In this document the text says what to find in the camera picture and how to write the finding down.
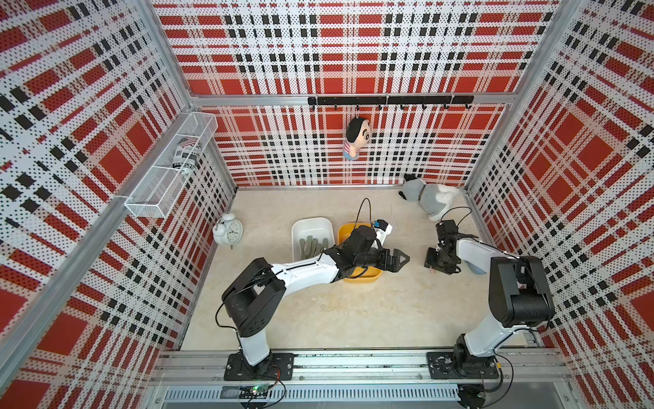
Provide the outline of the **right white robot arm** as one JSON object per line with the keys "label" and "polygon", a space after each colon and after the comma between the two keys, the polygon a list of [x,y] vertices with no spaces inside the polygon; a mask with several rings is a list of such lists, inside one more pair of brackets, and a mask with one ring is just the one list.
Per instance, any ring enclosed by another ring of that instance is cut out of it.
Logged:
{"label": "right white robot arm", "polygon": [[436,224],[438,246],[427,250],[425,266],[444,274],[457,274],[463,264],[487,275],[489,312],[475,329],[458,337],[451,357],[430,353],[432,377],[497,378],[496,351],[516,332],[530,332],[555,317],[555,303],[543,262],[519,257],[459,231],[457,223]]}

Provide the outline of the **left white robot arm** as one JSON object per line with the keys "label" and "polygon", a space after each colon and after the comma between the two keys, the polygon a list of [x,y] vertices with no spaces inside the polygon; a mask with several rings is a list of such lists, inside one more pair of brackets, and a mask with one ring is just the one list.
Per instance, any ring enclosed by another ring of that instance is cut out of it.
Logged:
{"label": "left white robot arm", "polygon": [[239,343],[238,352],[228,357],[223,379],[291,380],[295,355],[272,352],[266,334],[282,300],[313,286],[359,279],[363,274],[356,274],[356,269],[400,272],[410,257],[383,246],[391,230],[384,221],[358,226],[344,242],[304,261],[270,264],[263,257],[253,260],[223,292],[217,310],[231,318],[233,323],[226,328],[235,332]]}

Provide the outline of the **white storage box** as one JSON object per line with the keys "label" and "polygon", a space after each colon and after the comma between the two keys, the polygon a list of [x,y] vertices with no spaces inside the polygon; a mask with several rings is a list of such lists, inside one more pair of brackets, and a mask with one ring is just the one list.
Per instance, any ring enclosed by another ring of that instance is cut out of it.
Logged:
{"label": "white storage box", "polygon": [[295,262],[316,257],[335,245],[332,224],[325,217],[301,219],[291,228],[291,241]]}

